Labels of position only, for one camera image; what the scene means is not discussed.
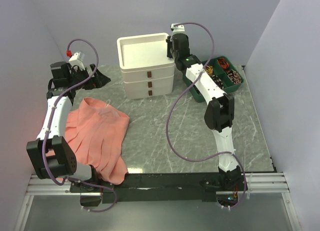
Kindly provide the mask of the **white drawer organizer box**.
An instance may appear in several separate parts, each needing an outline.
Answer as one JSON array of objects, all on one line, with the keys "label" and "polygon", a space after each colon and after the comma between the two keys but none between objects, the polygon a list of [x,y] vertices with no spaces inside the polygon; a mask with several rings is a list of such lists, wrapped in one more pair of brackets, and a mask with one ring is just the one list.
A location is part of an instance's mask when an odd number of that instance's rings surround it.
[{"label": "white drawer organizer box", "polygon": [[173,91],[175,63],[167,57],[167,33],[117,39],[117,52],[125,95],[144,99]]}]

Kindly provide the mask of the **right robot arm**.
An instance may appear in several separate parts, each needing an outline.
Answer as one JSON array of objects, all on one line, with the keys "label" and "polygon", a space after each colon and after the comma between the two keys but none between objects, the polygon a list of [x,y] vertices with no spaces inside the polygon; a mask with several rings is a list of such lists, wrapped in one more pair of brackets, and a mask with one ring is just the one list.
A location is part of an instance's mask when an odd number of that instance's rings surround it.
[{"label": "right robot arm", "polygon": [[213,81],[206,66],[190,53],[186,34],[168,36],[166,43],[167,57],[174,60],[176,68],[196,86],[207,104],[204,122],[212,130],[216,142],[219,186],[224,190],[234,189],[242,179],[241,165],[235,157],[232,139],[235,99]]}]

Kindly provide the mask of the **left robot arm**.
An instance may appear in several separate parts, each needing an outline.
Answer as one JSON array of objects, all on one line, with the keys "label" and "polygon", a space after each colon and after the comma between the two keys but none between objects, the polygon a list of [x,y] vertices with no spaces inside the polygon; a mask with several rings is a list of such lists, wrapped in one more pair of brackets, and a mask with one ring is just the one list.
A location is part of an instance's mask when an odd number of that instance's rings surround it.
[{"label": "left robot arm", "polygon": [[91,164],[78,162],[65,131],[77,90],[99,89],[111,80],[93,63],[81,68],[79,64],[59,61],[51,64],[50,70],[47,112],[37,138],[26,144],[27,154],[39,179],[50,179],[59,186],[67,180],[82,181],[88,192],[94,192],[100,186],[97,171]]}]

